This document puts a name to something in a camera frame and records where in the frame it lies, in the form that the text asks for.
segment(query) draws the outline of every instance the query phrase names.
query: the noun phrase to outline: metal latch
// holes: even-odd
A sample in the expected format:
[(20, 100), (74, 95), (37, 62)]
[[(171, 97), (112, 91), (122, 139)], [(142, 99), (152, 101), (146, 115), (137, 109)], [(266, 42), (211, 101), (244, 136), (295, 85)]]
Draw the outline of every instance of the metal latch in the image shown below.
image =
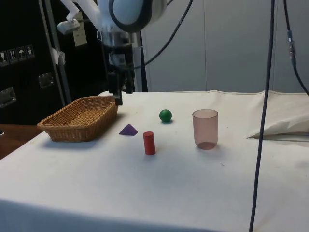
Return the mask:
[(39, 76), (39, 83), (41, 89), (45, 89), (47, 87), (50, 87), (54, 84), (53, 82), (53, 75), (51, 72), (45, 73), (43, 75)]
[(7, 88), (0, 92), (0, 108), (4, 108), (16, 101), (16, 95), (13, 88)]

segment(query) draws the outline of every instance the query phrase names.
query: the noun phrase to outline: red cylinder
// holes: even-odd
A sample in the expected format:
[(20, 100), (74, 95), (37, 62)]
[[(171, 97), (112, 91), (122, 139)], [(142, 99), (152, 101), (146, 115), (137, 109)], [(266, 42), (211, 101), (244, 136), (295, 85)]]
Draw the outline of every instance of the red cylinder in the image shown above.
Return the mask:
[(154, 155), (155, 154), (155, 138), (154, 133), (151, 131), (145, 132), (143, 134), (144, 137), (144, 146), (146, 155)]

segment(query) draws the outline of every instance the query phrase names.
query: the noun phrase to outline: green ball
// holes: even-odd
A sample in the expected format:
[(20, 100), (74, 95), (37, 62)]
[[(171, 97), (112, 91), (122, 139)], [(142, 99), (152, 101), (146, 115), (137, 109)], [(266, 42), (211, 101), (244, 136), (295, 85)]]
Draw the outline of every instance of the green ball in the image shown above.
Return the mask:
[(169, 110), (162, 110), (159, 116), (162, 122), (170, 122), (172, 119), (172, 112)]

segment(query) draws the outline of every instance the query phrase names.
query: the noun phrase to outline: wicker basket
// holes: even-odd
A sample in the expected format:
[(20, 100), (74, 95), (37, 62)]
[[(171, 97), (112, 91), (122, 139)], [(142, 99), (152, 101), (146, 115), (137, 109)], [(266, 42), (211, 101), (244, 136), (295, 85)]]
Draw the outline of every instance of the wicker basket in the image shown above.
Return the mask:
[(53, 141), (87, 142), (116, 119), (117, 109), (111, 96), (79, 98), (42, 120), (38, 127)]

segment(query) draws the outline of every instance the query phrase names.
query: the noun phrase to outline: white cloth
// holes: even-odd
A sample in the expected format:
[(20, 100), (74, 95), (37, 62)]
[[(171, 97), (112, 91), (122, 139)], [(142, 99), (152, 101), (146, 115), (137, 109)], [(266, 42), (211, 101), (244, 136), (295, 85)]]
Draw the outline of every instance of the white cloth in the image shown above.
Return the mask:
[[(251, 126), (248, 137), (256, 138), (260, 134), (259, 123), (264, 102), (264, 95), (259, 94), (249, 105), (251, 112)], [(301, 134), (309, 141), (309, 98), (306, 94), (284, 94), (270, 92), (268, 98), (264, 136), (274, 138), (273, 135)]]
[[(54, 143), (40, 134), (0, 161), (0, 232), (248, 231), (258, 142), (246, 137), (261, 98), (134, 93), (95, 141)], [(203, 108), (219, 112), (211, 151), (193, 139), (192, 112)], [(173, 123), (160, 122), (162, 109)], [(128, 123), (136, 136), (118, 134)], [(154, 132), (154, 156), (144, 153), (145, 131)], [(256, 231), (308, 231), (308, 146), (264, 142)]]

